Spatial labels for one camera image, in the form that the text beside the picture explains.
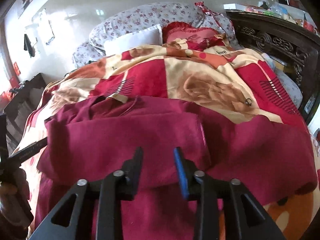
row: carved wooden headboard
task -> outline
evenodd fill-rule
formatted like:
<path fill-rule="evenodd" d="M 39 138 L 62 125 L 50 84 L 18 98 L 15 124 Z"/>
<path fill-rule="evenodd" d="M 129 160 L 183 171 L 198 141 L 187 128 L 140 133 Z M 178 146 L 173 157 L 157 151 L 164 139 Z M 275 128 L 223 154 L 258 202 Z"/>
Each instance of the carved wooden headboard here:
<path fill-rule="evenodd" d="M 227 11 L 240 45 L 254 47 L 274 56 L 294 69 L 288 76 L 300 88 L 303 99 L 299 111 L 308 124 L 320 102 L 320 37 L 291 22 L 255 13 Z M 311 96 L 313 106 L 305 106 Z"/>

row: metal screw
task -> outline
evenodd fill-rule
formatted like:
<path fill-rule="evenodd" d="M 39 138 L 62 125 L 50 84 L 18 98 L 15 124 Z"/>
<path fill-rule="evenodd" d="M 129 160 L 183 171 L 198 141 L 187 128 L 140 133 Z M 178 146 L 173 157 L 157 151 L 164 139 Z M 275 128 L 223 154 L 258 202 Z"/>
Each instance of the metal screw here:
<path fill-rule="evenodd" d="M 87 185 L 87 183 L 88 183 L 88 181 L 86 179 L 80 179 L 80 180 L 78 180 L 77 185 L 84 186 L 84 185 Z"/>
<path fill-rule="evenodd" d="M 204 176 L 204 172 L 203 171 L 195 171 L 195 176 L 196 177 L 203 177 Z"/>
<path fill-rule="evenodd" d="M 241 181 L 239 179 L 232 179 L 231 180 L 231 184 L 232 185 L 235 185 L 235 186 L 238 186 L 241 184 Z"/>
<path fill-rule="evenodd" d="M 124 172 L 121 170 L 113 172 L 113 176 L 115 177 L 121 177 L 123 175 L 124 175 Z"/>

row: white wall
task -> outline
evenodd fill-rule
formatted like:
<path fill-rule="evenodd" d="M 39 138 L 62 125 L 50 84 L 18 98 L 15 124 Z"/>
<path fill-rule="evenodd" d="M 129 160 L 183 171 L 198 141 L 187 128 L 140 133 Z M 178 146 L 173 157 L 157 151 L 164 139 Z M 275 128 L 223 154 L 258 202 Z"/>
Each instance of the white wall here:
<path fill-rule="evenodd" d="M 5 19 L 10 56 L 13 62 L 18 63 L 22 80 L 39 72 L 45 73 L 47 80 L 63 77 L 74 68 L 71 57 L 76 47 L 88 39 L 92 28 L 113 14 L 152 2 L 173 1 L 193 4 L 201 0 L 48 0 L 45 4 L 43 1 L 34 0 L 19 20 L 16 17 L 16 11 L 12 8 Z M 203 1 L 210 9 L 223 11 L 224 3 L 257 5 L 259 0 Z M 40 7 L 46 9 L 56 38 L 50 45 L 40 46 L 41 54 L 38 59 L 30 59 L 28 53 L 23 50 L 23 28 L 30 24 L 31 17 Z M 104 15 L 98 16 L 96 9 L 103 10 Z"/>

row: folded maroon clothing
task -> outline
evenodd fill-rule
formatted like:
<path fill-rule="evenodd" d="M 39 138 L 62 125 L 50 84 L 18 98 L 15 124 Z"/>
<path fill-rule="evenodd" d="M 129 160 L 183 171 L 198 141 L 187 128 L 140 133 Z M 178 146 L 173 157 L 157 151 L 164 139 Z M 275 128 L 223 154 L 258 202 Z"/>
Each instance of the folded maroon clothing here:
<path fill-rule="evenodd" d="M 234 124 L 178 99 L 142 96 L 122 104 L 96 97 L 65 105 L 46 128 L 36 226 L 66 186 L 102 179 L 130 159 L 137 146 L 144 150 L 143 168 L 136 199 L 123 205 L 125 239 L 191 237 L 192 210 L 177 186 L 177 146 L 208 175 L 240 179 L 261 204 L 310 192 L 318 182 L 309 134 L 262 115 Z"/>

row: patterned blanket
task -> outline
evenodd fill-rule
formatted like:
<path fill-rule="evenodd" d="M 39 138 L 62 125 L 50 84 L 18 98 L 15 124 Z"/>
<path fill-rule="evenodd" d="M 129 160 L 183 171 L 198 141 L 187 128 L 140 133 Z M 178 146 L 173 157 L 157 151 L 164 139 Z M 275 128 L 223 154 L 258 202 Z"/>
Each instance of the patterned blanket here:
<path fill-rule="evenodd" d="M 136 47 L 86 65 L 65 79 L 49 84 L 37 110 L 28 117 L 16 151 L 46 137 L 44 120 L 63 105 L 114 93 L 192 101 L 217 111 L 234 123 L 247 122 L 261 114 L 270 121 L 292 125 L 308 133 L 303 118 L 264 59 L 251 49 L 234 51 L 223 35 L 215 38 L 222 43 L 204 51 L 189 49 L 188 42 L 181 39 L 163 46 Z M 36 166 L 42 152 L 22 166 L 27 172 L 33 213 L 41 179 Z M 315 152 L 314 149 L 318 170 L 320 164 Z M 290 196 L 282 206 L 270 203 L 265 209 L 286 238 L 295 240 L 308 227 L 319 206 L 317 187 L 311 193 Z"/>

